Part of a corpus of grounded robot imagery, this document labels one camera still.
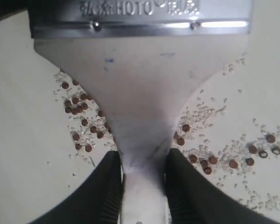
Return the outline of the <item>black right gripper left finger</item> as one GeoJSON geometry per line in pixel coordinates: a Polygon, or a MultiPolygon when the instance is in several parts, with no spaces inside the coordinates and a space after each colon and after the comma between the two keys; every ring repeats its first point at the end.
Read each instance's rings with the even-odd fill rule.
{"type": "Polygon", "coordinates": [[[121,162],[109,151],[69,197],[33,224],[116,224],[122,205],[121,162]]]}

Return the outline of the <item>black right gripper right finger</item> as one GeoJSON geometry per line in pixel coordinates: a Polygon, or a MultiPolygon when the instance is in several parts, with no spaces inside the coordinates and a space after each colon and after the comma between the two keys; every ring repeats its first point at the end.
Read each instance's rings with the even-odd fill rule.
{"type": "Polygon", "coordinates": [[[174,224],[274,224],[203,177],[177,149],[166,157],[165,189],[174,224]]]}

